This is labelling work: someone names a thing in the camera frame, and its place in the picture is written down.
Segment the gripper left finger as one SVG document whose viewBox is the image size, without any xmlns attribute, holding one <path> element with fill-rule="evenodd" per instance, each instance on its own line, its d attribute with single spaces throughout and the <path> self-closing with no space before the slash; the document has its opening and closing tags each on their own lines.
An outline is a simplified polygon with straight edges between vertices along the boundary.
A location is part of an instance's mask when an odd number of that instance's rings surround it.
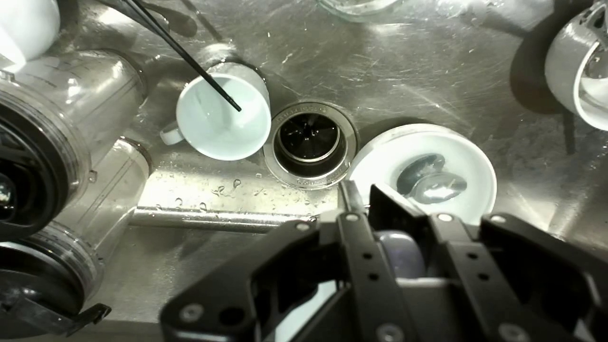
<svg viewBox="0 0 608 342">
<path fill-rule="evenodd" d="M 419 342 L 371 214 L 351 181 L 339 188 L 336 218 L 287 221 L 172 297 L 164 342 L 263 342 L 328 281 L 337 291 L 289 342 Z"/>
</svg>

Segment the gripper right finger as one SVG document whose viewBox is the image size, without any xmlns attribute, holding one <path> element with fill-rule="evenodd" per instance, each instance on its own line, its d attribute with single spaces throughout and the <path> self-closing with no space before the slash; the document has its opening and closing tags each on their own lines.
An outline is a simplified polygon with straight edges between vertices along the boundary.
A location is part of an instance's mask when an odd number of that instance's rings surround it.
<svg viewBox="0 0 608 342">
<path fill-rule="evenodd" d="M 384 184 L 374 228 L 405 232 L 426 275 L 444 279 L 469 342 L 608 342 L 608 262 L 506 213 L 464 224 L 424 214 Z"/>
</svg>

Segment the white mug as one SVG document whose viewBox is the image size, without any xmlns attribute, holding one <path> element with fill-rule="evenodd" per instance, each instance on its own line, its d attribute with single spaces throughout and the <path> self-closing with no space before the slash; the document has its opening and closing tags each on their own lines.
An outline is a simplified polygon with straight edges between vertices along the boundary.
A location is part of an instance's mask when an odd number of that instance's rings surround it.
<svg viewBox="0 0 608 342">
<path fill-rule="evenodd" d="M 210 75 L 235 100 L 235 110 L 204 78 L 198 76 L 181 91 L 176 120 L 159 136 L 165 145 L 187 142 L 215 160 L 236 161 L 256 153 L 271 130 L 271 102 L 264 78 L 239 63 L 221 63 Z"/>
</svg>

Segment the grey mug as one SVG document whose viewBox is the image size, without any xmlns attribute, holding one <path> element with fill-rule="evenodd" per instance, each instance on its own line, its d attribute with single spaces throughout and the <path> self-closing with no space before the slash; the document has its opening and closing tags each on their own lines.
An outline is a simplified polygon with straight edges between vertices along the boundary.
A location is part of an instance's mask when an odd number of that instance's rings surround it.
<svg viewBox="0 0 608 342">
<path fill-rule="evenodd" d="M 567 110 L 608 132 L 608 0 L 571 19 L 545 60 L 549 89 Z"/>
</svg>

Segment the purple cup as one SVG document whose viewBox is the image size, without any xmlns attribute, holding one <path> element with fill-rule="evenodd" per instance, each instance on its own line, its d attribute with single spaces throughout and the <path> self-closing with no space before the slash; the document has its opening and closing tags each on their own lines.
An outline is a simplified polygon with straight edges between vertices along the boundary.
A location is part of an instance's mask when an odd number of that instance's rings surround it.
<svg viewBox="0 0 608 342">
<path fill-rule="evenodd" d="M 416 279 L 426 275 L 423 254 L 415 240 L 401 231 L 375 233 L 396 278 Z"/>
</svg>

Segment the metal spoon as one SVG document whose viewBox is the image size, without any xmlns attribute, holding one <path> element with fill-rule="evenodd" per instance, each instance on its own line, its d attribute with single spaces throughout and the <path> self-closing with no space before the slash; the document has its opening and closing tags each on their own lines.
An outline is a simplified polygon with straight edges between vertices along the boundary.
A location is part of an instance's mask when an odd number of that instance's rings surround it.
<svg viewBox="0 0 608 342">
<path fill-rule="evenodd" d="M 444 169 L 445 157 L 430 153 L 407 165 L 397 178 L 397 192 L 420 204 L 439 204 L 454 199 L 468 188 L 467 181 Z"/>
</svg>

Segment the white bowl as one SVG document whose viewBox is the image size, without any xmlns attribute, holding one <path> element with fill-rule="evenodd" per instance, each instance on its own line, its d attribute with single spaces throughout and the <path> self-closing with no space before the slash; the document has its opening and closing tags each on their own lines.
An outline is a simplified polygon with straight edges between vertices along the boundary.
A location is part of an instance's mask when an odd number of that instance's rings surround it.
<svg viewBox="0 0 608 342">
<path fill-rule="evenodd" d="M 412 123 L 397 126 L 376 136 L 356 154 L 347 179 L 353 181 L 364 204 L 369 204 L 371 186 L 386 184 L 397 190 L 404 168 L 424 154 L 445 157 L 444 169 L 463 177 L 468 188 L 458 197 L 439 204 L 420 204 L 406 198 L 425 213 L 448 213 L 463 223 L 478 224 L 494 207 L 497 180 L 488 156 L 463 135 L 444 126 Z"/>
</svg>

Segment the sink drain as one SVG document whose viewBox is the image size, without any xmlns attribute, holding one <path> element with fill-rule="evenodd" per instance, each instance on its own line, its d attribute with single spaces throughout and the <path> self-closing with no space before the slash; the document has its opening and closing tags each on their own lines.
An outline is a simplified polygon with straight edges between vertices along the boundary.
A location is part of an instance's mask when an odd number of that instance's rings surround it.
<svg viewBox="0 0 608 342">
<path fill-rule="evenodd" d="M 286 106 L 272 119 L 263 154 L 277 179 L 293 188 L 315 190 L 339 183 L 358 147 L 358 130 L 345 111 L 308 100 Z"/>
</svg>

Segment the steel sink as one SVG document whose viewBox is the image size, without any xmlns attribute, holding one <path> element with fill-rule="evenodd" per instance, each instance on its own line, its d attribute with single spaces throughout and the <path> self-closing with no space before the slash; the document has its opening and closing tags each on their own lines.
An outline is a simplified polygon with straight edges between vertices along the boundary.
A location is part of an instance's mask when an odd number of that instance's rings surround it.
<svg viewBox="0 0 608 342">
<path fill-rule="evenodd" d="M 315 0 L 137 2 L 207 73 L 221 63 L 255 69 L 271 119 L 297 102 L 338 106 L 359 134 L 356 154 L 397 126 L 444 126 L 493 165 L 497 195 L 484 216 L 510 214 L 608 253 L 608 132 L 587 129 L 545 76 L 552 41 L 594 0 L 406 0 L 372 22 L 345 21 Z M 160 131 L 200 75 L 121 0 L 59 6 L 68 30 L 47 56 L 110 50 L 139 67 L 147 89 L 120 138 L 148 153 L 152 172 L 94 304 L 126 315 L 152 302 L 152 333 L 163 336 L 159 317 L 172 297 L 283 223 L 342 212 L 348 173 L 328 188 L 299 189 L 272 175 L 263 147 L 231 162 L 185 141 L 165 145 Z M 395 279 L 419 342 L 469 342 L 444 279 Z"/>
</svg>

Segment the clear glass bowl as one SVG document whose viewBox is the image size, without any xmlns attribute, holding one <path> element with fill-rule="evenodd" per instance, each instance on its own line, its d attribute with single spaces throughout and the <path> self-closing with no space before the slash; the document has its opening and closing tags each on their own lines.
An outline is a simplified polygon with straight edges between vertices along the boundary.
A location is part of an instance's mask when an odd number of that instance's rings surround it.
<svg viewBox="0 0 608 342">
<path fill-rule="evenodd" d="M 345 21 L 372 22 L 389 17 L 406 0 L 315 0 L 323 9 Z"/>
</svg>

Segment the clear blender jar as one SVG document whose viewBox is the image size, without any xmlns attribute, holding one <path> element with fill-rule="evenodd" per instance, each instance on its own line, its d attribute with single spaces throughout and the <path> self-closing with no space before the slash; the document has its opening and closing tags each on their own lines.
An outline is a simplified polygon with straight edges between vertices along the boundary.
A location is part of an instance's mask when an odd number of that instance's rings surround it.
<svg viewBox="0 0 608 342">
<path fill-rule="evenodd" d="M 0 69 L 0 242 L 39 232 L 83 196 L 146 93 L 139 67 L 110 50 Z"/>
<path fill-rule="evenodd" d="M 151 172 L 148 153 L 120 138 L 82 197 L 39 232 L 0 242 L 0 340 L 70 336 L 111 313 L 92 299 Z"/>
</svg>

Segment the black stir stick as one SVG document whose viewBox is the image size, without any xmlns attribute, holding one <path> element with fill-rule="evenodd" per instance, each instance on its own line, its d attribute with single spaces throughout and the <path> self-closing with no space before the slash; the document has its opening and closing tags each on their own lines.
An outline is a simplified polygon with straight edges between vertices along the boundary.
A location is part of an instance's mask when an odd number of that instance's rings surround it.
<svg viewBox="0 0 608 342">
<path fill-rule="evenodd" d="M 224 89 L 214 80 L 214 78 L 207 73 L 202 67 L 195 61 L 195 59 L 183 48 L 178 41 L 176 41 L 170 34 L 163 28 L 154 18 L 154 16 L 137 0 L 121 0 L 126 4 L 128 8 L 133 10 L 150 28 L 154 33 L 159 35 L 163 41 L 165 41 L 188 65 L 190 65 L 206 82 L 209 84 L 222 99 L 226 100 L 232 108 L 240 112 L 241 106 L 235 102 L 235 100 L 224 91 Z"/>
</svg>

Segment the white cup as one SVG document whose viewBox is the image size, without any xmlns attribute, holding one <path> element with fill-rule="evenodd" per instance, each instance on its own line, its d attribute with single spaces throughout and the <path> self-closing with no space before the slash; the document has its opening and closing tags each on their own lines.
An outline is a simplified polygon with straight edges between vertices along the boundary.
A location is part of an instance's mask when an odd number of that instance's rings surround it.
<svg viewBox="0 0 608 342">
<path fill-rule="evenodd" d="M 60 23 L 57 0 L 0 0 L 0 70 L 43 56 Z"/>
</svg>

